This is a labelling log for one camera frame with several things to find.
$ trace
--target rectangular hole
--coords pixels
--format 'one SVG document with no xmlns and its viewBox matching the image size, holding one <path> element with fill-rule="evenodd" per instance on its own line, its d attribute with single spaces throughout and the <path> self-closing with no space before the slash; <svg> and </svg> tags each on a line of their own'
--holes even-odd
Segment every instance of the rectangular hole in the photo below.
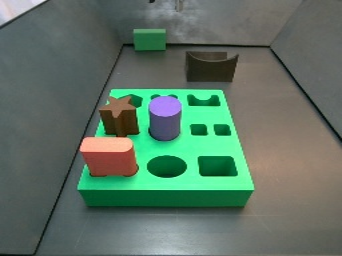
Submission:
<svg viewBox="0 0 342 256">
<path fill-rule="evenodd" d="M 208 135 L 208 129 L 204 124 L 190 124 L 189 129 L 190 129 L 190 135 L 194 135 L 194 136 Z"/>
<path fill-rule="evenodd" d="M 197 165 L 198 174 L 204 177 L 237 175 L 234 161 L 229 156 L 200 156 Z"/>
<path fill-rule="evenodd" d="M 226 124 L 214 124 L 213 125 L 213 131 L 217 136 L 229 136 L 229 126 Z"/>
</svg>

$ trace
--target arch-shaped hole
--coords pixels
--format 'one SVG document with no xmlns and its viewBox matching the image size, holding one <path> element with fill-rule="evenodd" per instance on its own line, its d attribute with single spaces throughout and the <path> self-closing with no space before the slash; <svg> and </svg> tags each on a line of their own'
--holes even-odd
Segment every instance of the arch-shaped hole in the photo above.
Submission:
<svg viewBox="0 0 342 256">
<path fill-rule="evenodd" d="M 160 95 L 158 95 L 158 94 L 153 94 L 153 95 L 150 96 L 150 100 L 154 99 L 156 97 L 160 97 Z"/>
<path fill-rule="evenodd" d="M 208 99 L 200 100 L 192 94 L 189 94 L 186 95 L 186 102 L 188 102 L 188 106 L 206 106 L 206 107 L 220 106 L 217 95 L 210 95 Z"/>
<path fill-rule="evenodd" d="M 226 60 L 226 52 L 186 52 L 186 57 L 204 62 L 222 62 Z"/>
</svg>

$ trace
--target star-shaped block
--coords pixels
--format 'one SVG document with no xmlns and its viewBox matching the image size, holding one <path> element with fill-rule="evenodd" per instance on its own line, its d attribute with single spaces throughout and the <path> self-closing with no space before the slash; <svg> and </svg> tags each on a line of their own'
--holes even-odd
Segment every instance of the star-shaped block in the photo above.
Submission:
<svg viewBox="0 0 342 256">
<path fill-rule="evenodd" d="M 98 109 L 101 122 L 106 135 L 125 137 L 128 134 L 138 134 L 136 119 L 136 107 L 132 105 L 132 97 L 116 99 L 109 96 L 109 104 Z"/>
</svg>

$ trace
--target wooden block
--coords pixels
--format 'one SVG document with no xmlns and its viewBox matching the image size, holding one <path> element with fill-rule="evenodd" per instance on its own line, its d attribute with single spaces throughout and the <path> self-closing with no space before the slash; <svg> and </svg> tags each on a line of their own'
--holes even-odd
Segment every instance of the wooden block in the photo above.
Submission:
<svg viewBox="0 0 342 256">
<path fill-rule="evenodd" d="M 133 143 L 128 138 L 84 138 L 80 152 L 92 176 L 132 176 L 137 171 Z"/>
<path fill-rule="evenodd" d="M 136 51 L 164 51 L 165 29 L 134 29 L 133 47 Z"/>
<path fill-rule="evenodd" d="M 98 109 L 105 134 L 117 137 L 138 134 L 136 107 L 132 105 L 130 96 L 120 99 L 109 97 L 108 101 L 109 104 Z"/>
<path fill-rule="evenodd" d="M 160 141 L 174 139 L 180 133 L 181 103 L 172 96 L 152 99 L 148 105 L 149 134 Z"/>
<path fill-rule="evenodd" d="M 225 52 L 186 52 L 188 82 L 232 82 L 238 55 L 226 59 Z"/>
</svg>

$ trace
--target green block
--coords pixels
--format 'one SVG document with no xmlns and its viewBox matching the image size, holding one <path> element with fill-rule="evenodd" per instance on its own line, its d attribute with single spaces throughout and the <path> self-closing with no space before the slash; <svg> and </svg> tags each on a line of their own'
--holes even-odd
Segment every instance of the green block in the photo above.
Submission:
<svg viewBox="0 0 342 256">
<path fill-rule="evenodd" d="M 244 206 L 253 191 L 224 94 L 220 90 L 114 89 L 130 95 L 140 133 L 133 141 L 138 171 L 132 177 L 92 177 L 86 165 L 77 190 L 88 206 Z M 148 104 L 156 96 L 181 102 L 180 135 L 156 141 L 148 133 Z M 100 122 L 96 135 L 104 134 Z"/>
<path fill-rule="evenodd" d="M 165 29 L 133 29 L 136 51 L 165 50 Z"/>
</svg>

